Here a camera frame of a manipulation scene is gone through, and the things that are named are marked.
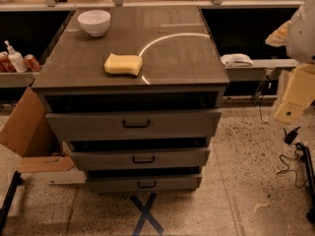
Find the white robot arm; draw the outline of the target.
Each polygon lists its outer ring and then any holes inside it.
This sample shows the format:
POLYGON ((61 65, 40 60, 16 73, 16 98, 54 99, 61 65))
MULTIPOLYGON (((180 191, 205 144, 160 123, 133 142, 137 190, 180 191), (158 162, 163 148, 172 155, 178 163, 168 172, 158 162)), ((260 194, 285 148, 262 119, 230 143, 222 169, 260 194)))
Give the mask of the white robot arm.
POLYGON ((274 118, 291 124, 315 100, 315 0, 305 0, 291 19, 271 33, 266 43, 284 46, 298 65, 288 74, 274 118))

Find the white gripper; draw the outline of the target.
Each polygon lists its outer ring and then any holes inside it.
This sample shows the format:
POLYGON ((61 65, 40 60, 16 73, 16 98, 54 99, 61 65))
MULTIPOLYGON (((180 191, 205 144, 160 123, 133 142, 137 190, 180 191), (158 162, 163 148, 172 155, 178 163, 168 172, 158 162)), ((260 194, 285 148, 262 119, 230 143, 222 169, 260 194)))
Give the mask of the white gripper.
MULTIPOLYGON (((274 47, 285 46, 289 25, 290 21, 283 23, 268 35, 265 43, 274 47)), ((290 125, 303 114, 314 100, 315 65, 300 64, 287 74, 287 83, 274 118, 280 123, 290 125)))

